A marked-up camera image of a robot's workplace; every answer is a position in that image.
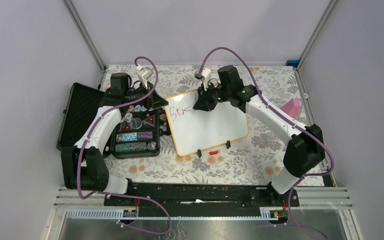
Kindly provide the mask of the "yellow framed whiteboard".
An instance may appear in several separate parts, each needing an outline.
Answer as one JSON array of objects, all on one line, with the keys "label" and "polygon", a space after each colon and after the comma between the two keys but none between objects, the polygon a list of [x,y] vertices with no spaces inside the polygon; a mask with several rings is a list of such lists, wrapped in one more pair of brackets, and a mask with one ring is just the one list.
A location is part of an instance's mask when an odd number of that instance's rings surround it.
[{"label": "yellow framed whiteboard", "polygon": [[193,107],[196,90],[168,96],[164,107],[176,153],[183,157],[243,139],[249,134],[248,118],[228,102],[218,103],[212,111],[183,110]]}]

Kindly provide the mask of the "red marker cap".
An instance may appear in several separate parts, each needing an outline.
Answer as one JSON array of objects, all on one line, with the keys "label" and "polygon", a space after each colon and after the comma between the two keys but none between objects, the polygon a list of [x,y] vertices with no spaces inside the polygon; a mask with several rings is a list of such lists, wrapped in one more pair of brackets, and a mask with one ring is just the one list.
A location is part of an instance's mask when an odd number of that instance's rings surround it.
[{"label": "red marker cap", "polygon": [[214,155],[217,155],[219,153],[219,151],[218,150],[215,150],[215,151],[211,151],[211,152],[209,152],[209,155],[210,156],[214,156]]}]

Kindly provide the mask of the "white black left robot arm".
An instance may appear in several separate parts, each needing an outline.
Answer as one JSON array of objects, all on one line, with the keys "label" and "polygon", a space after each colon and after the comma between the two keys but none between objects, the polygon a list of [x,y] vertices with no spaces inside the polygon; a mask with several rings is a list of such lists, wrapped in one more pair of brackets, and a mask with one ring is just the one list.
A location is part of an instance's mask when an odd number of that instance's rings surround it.
[{"label": "white black left robot arm", "polygon": [[160,153],[161,108],[168,105],[145,78],[133,81],[114,73],[110,87],[94,103],[79,105],[71,96],[58,141],[64,185],[68,189],[116,194],[124,206],[132,204],[132,181],[110,174],[107,157],[155,157]]}]

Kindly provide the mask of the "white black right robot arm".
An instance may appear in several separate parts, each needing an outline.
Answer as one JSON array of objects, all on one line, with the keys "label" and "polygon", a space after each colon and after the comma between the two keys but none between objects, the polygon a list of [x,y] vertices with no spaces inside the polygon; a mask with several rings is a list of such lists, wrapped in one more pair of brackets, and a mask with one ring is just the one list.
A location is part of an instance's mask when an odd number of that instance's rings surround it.
[{"label": "white black right robot arm", "polygon": [[266,193],[267,201],[279,206],[287,199],[286,192],[325,159],[322,130],[316,124],[305,125],[269,103],[254,84],[244,85],[233,65],[219,68],[217,74],[219,82],[214,84],[210,69],[204,67],[195,72],[195,78],[202,83],[193,109],[210,112],[217,104],[228,102],[261,121],[284,142],[283,169],[268,184]]}]

